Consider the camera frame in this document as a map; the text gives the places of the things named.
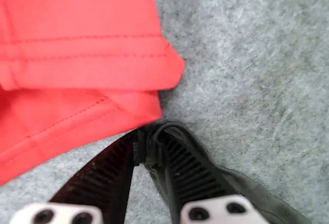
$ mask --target folded fabric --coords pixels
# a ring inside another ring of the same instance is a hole
[[[0,0],[0,184],[160,118],[183,68],[153,0]]]

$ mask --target stitching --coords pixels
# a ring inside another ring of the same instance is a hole
[[[0,59],[0,62],[10,62],[10,61],[43,61],[43,60],[71,60],[78,58],[114,58],[114,57],[123,57],[123,58],[162,58],[166,54],[73,54],[73,55],[59,55],[59,56],[50,56],[50,57],[35,57],[35,58],[5,58]]]
[[[109,113],[112,113],[112,112],[117,111],[117,110],[118,110],[118,108],[111,109],[111,110],[107,111],[106,113],[104,113],[104,114],[102,114],[102,115],[99,115],[99,116],[97,116],[96,118],[91,119],[91,120],[89,120],[88,122],[86,122],[86,123],[84,123],[84,124],[89,124],[89,123],[91,123],[91,122],[93,122],[93,121],[95,121],[95,120],[97,120],[97,119],[100,119],[100,118],[102,118],[102,117],[108,115]],[[50,139],[50,140],[47,140],[46,143],[49,143],[50,141],[53,141],[53,140],[56,140],[56,139],[59,139],[62,135],[66,134],[66,133],[68,133],[68,132],[71,132],[71,131],[74,130],[74,129],[77,129],[78,127],[80,127],[80,126],[79,126],[79,125],[78,125],[78,126],[75,126],[75,127],[73,127],[72,129],[69,129],[69,130],[67,130],[67,131],[65,131],[65,132],[63,132],[63,133],[61,133],[61,134],[59,134],[58,136],[53,137],[53,138]],[[30,147],[30,148],[28,148],[28,149],[26,149],[26,150],[21,151],[20,154],[16,155],[16,156],[13,157],[12,159],[6,161],[6,162],[4,163],[4,165],[8,165],[8,164],[11,163],[13,160],[15,160],[17,157],[21,156],[23,153],[26,153],[26,152],[28,152],[28,151],[30,151],[30,150],[33,150],[33,149],[36,149],[37,147],[38,147],[37,145],[33,145],[32,147]]]
[[[141,34],[141,35],[81,35],[81,36],[62,36],[57,38],[31,38],[24,40],[15,40],[11,42],[4,42],[3,45],[16,45],[28,43],[49,43],[60,41],[74,41],[74,40],[103,40],[103,39],[133,39],[133,38],[160,38],[161,34]]]
[[[31,138],[33,138],[33,137],[36,137],[37,135],[40,135],[40,134],[42,134],[42,133],[45,133],[45,132],[49,131],[50,129],[54,128],[55,126],[57,126],[57,125],[59,125],[59,124],[65,122],[65,121],[67,121],[67,120],[69,120],[69,119],[72,119],[73,117],[75,117],[75,116],[77,116],[77,115],[80,115],[80,114],[82,114],[82,113],[88,111],[89,109],[91,109],[91,108],[95,107],[96,105],[98,105],[98,104],[104,102],[105,100],[106,100],[106,99],[101,99],[101,100],[95,102],[93,105],[91,105],[91,106],[89,106],[89,107],[87,107],[87,108],[85,108],[85,109],[83,109],[83,110],[80,110],[79,112],[77,112],[77,113],[75,113],[75,114],[73,114],[73,115],[71,115],[71,116],[68,116],[68,117],[66,117],[66,118],[64,118],[64,119],[62,119],[62,120],[56,122],[56,123],[53,124],[52,126],[46,128],[46,129],[43,129],[43,130],[40,131],[40,132],[37,132],[37,133],[35,133],[35,134],[33,134],[33,135],[26,136],[23,140],[21,140],[20,142],[18,142],[17,144],[15,144],[14,147],[16,147],[16,146],[18,146],[19,144],[25,142],[25,140],[27,140],[27,139],[31,139]]]

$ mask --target carpet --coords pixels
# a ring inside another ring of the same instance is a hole
[[[329,0],[155,0],[163,34],[186,60],[160,93],[217,164],[238,170],[312,220],[329,213]],[[72,150],[0,189],[0,219],[48,200],[119,137]],[[136,168],[126,223],[170,223]]]

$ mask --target seam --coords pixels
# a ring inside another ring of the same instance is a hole
[[[12,61],[44,61],[44,60],[71,60],[78,58],[162,58],[166,54],[73,54],[73,55],[59,55],[51,57],[35,57],[35,58],[5,58],[0,59],[0,62],[12,62]]]
[[[240,195],[246,197],[244,194],[242,194],[242,192],[240,192],[240,191],[238,191],[238,190],[236,190],[236,191],[237,191]],[[273,214],[273,213],[271,213],[271,212],[268,212],[268,211],[266,211],[266,210],[261,209],[258,205],[254,204],[253,202],[251,202],[251,203],[255,206],[256,209],[258,209],[258,210],[260,210],[260,211],[263,211],[263,212],[265,212],[265,213],[267,213],[267,214],[270,214],[270,215],[276,217],[277,219],[279,219],[280,221],[282,221],[282,222],[284,223],[284,221],[283,221],[281,218],[279,218],[278,216],[276,216],[275,214]]]
[[[65,121],[67,121],[67,120],[70,120],[70,119],[72,119],[73,117],[75,117],[75,116],[77,116],[77,115],[80,115],[80,114],[82,114],[82,113],[88,111],[89,109],[91,109],[91,108],[95,107],[96,105],[98,105],[98,104],[104,102],[105,100],[106,100],[106,99],[101,99],[101,100],[95,102],[94,104],[92,104],[91,106],[89,106],[89,107],[87,107],[87,108],[85,108],[85,109],[83,109],[83,110],[80,110],[80,111],[78,111],[77,113],[75,113],[75,114],[73,114],[73,115],[70,115],[70,116],[68,116],[68,117],[66,117],[66,118],[64,118],[64,119],[62,119],[62,120],[56,122],[55,124],[53,124],[53,125],[47,127],[46,129],[41,130],[40,132],[37,132],[37,133],[35,133],[35,134],[32,134],[32,135],[28,135],[28,136],[26,136],[26,137],[25,137],[24,139],[22,139],[20,142],[16,143],[16,144],[14,145],[14,147],[12,147],[12,148],[15,148],[16,146],[18,146],[18,145],[20,145],[21,143],[25,142],[27,139],[31,139],[31,138],[33,138],[33,137],[36,137],[36,136],[42,134],[42,133],[45,133],[45,132],[47,132],[47,131],[53,129],[55,126],[57,126],[57,125],[59,125],[59,124],[65,122]]]
[[[62,36],[57,38],[30,38],[23,40],[12,40],[11,42],[1,43],[2,45],[16,45],[28,43],[50,43],[60,41],[75,41],[75,40],[104,40],[104,39],[133,39],[133,38],[161,38],[161,34],[140,34],[140,35],[81,35],[81,36]]]
[[[20,89],[21,87],[20,87],[20,85],[19,85],[19,83],[17,81],[16,75],[15,75],[15,73],[14,73],[11,65],[9,65],[9,72],[10,72],[10,75],[11,75],[11,78],[12,78],[14,84],[16,85],[16,87],[18,89]]]
[[[97,116],[97,117],[95,117],[95,118],[89,120],[88,122],[86,122],[86,123],[84,123],[84,124],[89,124],[89,123],[91,123],[91,122],[93,122],[93,121],[95,121],[95,120],[98,120],[98,119],[100,119],[100,118],[102,118],[102,117],[104,117],[104,116],[107,116],[108,114],[110,114],[110,113],[112,113],[112,112],[114,112],[114,111],[117,111],[117,110],[118,110],[118,108],[111,109],[111,110],[107,111],[106,113],[101,114],[101,115],[99,115],[99,116]],[[57,136],[51,138],[50,140],[47,140],[46,143],[49,143],[50,141],[53,141],[53,140],[57,140],[57,139],[59,139],[62,135],[66,134],[66,133],[69,133],[69,132],[71,132],[72,130],[77,129],[78,127],[80,127],[80,125],[74,126],[74,127],[72,127],[71,129],[69,129],[69,130],[67,130],[67,131],[65,131],[65,132],[63,132],[63,133],[60,133],[59,135],[57,135]],[[21,151],[18,155],[14,156],[12,159],[6,161],[6,162],[4,163],[4,166],[10,164],[13,160],[15,160],[17,157],[21,156],[22,154],[27,153],[27,152],[30,151],[30,150],[36,149],[37,147],[38,147],[37,145],[33,145],[32,147],[30,147],[30,148],[28,148],[28,149],[26,149],[26,150]]]

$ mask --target red shirt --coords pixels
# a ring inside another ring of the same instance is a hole
[[[0,184],[158,119],[183,67],[153,0],[0,0]]]

